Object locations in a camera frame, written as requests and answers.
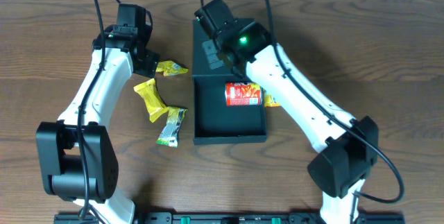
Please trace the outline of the small yellow snack packet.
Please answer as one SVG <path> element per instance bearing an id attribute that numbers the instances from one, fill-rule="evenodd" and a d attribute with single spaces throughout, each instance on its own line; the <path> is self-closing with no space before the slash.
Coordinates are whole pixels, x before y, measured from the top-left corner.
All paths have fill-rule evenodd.
<path id="1" fill-rule="evenodd" d="M 187 68 L 181 67 L 174 61 L 167 60 L 159 62 L 155 71 L 157 73 L 161 73 L 163 76 L 177 76 L 186 74 L 189 70 Z"/>

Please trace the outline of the large yellow snack packet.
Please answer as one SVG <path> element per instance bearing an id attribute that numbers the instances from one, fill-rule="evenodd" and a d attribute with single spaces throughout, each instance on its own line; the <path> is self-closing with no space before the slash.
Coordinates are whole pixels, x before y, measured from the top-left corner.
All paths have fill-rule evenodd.
<path id="1" fill-rule="evenodd" d="M 169 107 L 165 105 L 159 95 L 154 78 L 134 86 L 133 89 L 143 98 L 149 119 L 152 123 L 156 122 L 164 113 L 168 112 Z"/>

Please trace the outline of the red Pringles can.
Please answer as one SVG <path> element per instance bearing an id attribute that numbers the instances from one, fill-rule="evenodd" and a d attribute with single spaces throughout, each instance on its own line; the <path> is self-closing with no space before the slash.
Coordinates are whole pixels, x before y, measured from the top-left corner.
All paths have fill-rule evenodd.
<path id="1" fill-rule="evenodd" d="M 227 106 L 260 105 L 262 88 L 257 83 L 226 83 L 225 98 Z"/>

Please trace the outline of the yellow Lemond biscuit packet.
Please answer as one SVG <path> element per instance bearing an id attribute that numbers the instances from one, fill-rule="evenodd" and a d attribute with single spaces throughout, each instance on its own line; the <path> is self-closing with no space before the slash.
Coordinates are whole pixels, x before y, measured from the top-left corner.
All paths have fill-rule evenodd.
<path id="1" fill-rule="evenodd" d="M 268 92 L 264 92 L 264 106 L 265 107 L 280 107 L 277 100 Z"/>

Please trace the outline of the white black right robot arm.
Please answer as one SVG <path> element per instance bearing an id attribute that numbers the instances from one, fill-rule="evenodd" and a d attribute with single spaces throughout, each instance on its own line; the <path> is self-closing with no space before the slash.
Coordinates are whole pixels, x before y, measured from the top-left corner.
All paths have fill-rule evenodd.
<path id="1" fill-rule="evenodd" d="M 223 0 L 194 15 L 226 66 L 274 96 L 318 153 L 307 170 L 323 192 L 322 220 L 354 223 L 357 194 L 377 161 L 377 124 L 370 117 L 356 120 L 324 96 L 272 42 L 270 31 L 234 17 Z"/>

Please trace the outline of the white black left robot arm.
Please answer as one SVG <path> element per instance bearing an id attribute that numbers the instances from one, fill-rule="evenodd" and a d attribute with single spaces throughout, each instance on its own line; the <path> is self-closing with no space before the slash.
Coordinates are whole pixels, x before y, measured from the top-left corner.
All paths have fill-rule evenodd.
<path id="1" fill-rule="evenodd" d="M 136 206 L 117 186 L 119 164 L 108 126 L 126 81 L 153 78 L 159 55 L 146 45 L 149 12 L 121 3 L 117 22 L 92 43 L 92 62 L 73 101 L 36 131 L 42 184 L 49 195 L 80 205 L 98 223 L 133 223 Z"/>

